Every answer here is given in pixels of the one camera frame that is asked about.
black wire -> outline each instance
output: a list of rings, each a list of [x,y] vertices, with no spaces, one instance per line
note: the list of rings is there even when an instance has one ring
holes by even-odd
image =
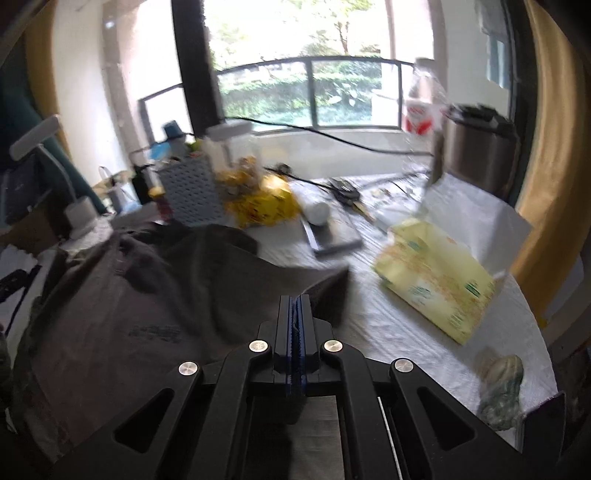
[[[295,175],[292,175],[291,173],[287,173],[287,172],[284,172],[282,170],[277,170],[276,168],[264,167],[264,169],[266,171],[270,171],[270,172],[276,173],[278,175],[291,178],[293,180],[303,181],[305,183],[309,183],[310,185],[315,185],[317,187],[321,187],[321,188],[326,189],[326,190],[328,190],[330,192],[338,192],[338,189],[336,189],[332,185],[326,185],[324,183],[318,183],[318,182],[311,181],[311,180],[301,179],[299,177],[296,177]]]
[[[336,140],[337,142],[351,145],[352,147],[363,148],[364,150],[369,150],[370,152],[375,152],[375,153],[384,153],[384,154],[388,154],[388,155],[416,155],[419,157],[432,157],[433,156],[433,154],[431,152],[416,152],[413,150],[382,150],[380,148],[368,147],[367,145],[359,145],[357,143],[350,142],[349,140],[344,140],[343,138],[339,138],[334,135],[327,134],[325,132],[322,132],[322,131],[317,130],[312,127],[299,127],[298,125],[281,124],[281,123],[277,123],[277,122],[264,122],[263,120],[255,120],[254,118],[248,118],[246,116],[227,116],[226,120],[246,120],[248,122],[254,122],[256,124],[261,124],[261,125],[272,125],[272,126],[276,126],[276,127],[288,127],[288,128],[295,128],[297,130],[305,130],[306,132],[312,132],[312,133],[315,133],[318,135],[322,135],[323,137],[332,138],[333,140]]]

tissue box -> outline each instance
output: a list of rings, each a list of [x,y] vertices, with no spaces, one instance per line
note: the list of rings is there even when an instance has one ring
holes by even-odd
[[[435,225],[409,219],[374,263],[390,290],[460,344],[472,335],[494,292],[470,251]]]

wall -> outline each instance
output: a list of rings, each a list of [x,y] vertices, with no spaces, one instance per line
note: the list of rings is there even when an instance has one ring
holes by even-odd
[[[451,102],[484,103],[503,115],[509,90],[486,78],[486,35],[481,32],[474,0],[441,0],[447,39],[447,94]]]
[[[426,139],[411,138],[402,132],[376,130],[327,130],[331,135],[383,150],[428,151]],[[352,147],[310,132],[266,134],[258,138],[261,157],[266,166],[286,163],[295,175],[322,177],[399,173],[405,168],[406,155],[378,154]],[[429,166],[430,157],[414,157]]]
[[[57,103],[72,162],[90,185],[99,166],[113,173],[126,158],[111,117],[102,71],[102,0],[59,0],[53,27]]]

dark gray cloth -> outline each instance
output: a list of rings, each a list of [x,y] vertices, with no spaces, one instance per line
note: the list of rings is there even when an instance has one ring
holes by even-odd
[[[19,346],[17,428],[57,459],[180,363],[253,340],[282,294],[309,293],[315,316],[340,320],[346,267],[276,267],[256,248],[236,229],[151,224],[64,264]]]

smartphone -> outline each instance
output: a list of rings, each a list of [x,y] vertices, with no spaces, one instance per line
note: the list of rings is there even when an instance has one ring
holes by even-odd
[[[351,217],[338,202],[330,202],[330,216],[326,225],[312,225],[304,216],[301,222],[308,243],[317,257],[363,245],[363,239]]]

